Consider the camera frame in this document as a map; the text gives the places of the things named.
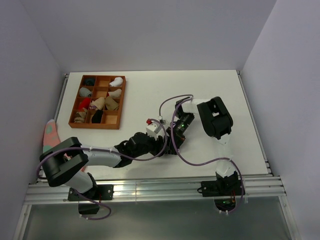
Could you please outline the tan ribbed sock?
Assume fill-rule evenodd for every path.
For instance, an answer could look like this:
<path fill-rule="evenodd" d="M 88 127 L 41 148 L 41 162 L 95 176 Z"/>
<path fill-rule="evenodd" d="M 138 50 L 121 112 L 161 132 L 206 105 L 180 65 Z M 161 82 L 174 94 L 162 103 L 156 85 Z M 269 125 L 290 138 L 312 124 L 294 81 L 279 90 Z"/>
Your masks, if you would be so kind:
<path fill-rule="evenodd" d="M 105 98 L 104 105 L 109 111 L 117 111 L 119 109 L 119 104 L 111 96 Z"/>

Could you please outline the brown compartment sock tray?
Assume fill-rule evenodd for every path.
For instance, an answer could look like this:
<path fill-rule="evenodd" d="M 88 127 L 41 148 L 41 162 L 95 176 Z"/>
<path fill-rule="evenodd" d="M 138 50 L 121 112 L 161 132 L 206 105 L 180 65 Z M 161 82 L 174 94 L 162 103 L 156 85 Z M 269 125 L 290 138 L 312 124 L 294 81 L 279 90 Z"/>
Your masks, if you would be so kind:
<path fill-rule="evenodd" d="M 118 130 L 125 98 L 123 75 L 82 75 L 69 118 L 77 129 Z"/>

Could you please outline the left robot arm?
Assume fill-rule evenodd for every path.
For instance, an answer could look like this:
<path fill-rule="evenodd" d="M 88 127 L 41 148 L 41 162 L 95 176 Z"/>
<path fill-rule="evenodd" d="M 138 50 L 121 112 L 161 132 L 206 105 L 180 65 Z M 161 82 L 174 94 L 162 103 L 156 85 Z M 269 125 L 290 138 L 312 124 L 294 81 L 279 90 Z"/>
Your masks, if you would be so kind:
<path fill-rule="evenodd" d="M 167 134 L 152 137 L 137 132 L 110 148 L 85 147 L 77 137 L 70 137 L 40 156 L 37 171 L 40 168 L 44 170 L 50 187 L 66 185 L 86 200 L 91 200 L 96 197 L 98 186 L 91 173 L 82 171 L 83 167 L 124 168 L 133 161 L 145 162 L 146 159 L 139 157 L 146 154 L 152 154 L 153 159 L 161 157 L 168 149 Z"/>

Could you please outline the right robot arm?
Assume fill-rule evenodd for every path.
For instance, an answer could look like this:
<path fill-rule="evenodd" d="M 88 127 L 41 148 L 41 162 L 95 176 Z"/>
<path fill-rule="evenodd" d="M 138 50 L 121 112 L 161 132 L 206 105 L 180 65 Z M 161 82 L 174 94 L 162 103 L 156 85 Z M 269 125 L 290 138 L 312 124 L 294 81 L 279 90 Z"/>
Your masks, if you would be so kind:
<path fill-rule="evenodd" d="M 189 162 L 179 152 L 179 147 L 185 139 L 184 133 L 195 119 L 195 114 L 199 116 L 207 136 L 216 139 L 224 147 L 228 146 L 234 122 L 221 97 L 195 99 L 188 94 L 175 103 L 171 120 L 177 118 L 177 121 L 170 124 L 170 144 L 179 158 L 190 166 L 202 167 L 216 163 L 216 189 L 220 194 L 227 195 L 233 190 L 234 182 L 243 180 L 238 166 L 227 151 L 221 157 L 201 163 Z"/>

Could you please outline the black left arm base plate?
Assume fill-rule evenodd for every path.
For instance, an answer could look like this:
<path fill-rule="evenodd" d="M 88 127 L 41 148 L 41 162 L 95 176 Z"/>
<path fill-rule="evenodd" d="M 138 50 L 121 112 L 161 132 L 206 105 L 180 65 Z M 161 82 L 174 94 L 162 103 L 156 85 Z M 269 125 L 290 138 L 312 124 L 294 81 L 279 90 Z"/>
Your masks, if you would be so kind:
<path fill-rule="evenodd" d="M 73 188 L 69 189 L 67 200 L 70 202 L 79 202 L 93 200 L 96 202 L 110 201 L 113 199 L 114 185 L 113 184 L 98 184 L 80 196 Z"/>

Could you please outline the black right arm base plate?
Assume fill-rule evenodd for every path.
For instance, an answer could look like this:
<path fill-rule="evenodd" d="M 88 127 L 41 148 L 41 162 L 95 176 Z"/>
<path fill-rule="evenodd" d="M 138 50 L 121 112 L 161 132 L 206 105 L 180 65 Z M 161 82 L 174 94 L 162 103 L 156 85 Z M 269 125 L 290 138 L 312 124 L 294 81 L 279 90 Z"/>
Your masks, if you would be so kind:
<path fill-rule="evenodd" d="M 236 172 L 231 176 L 218 176 L 216 180 L 202 181 L 197 192 L 203 197 L 231 197 L 246 193 Z"/>

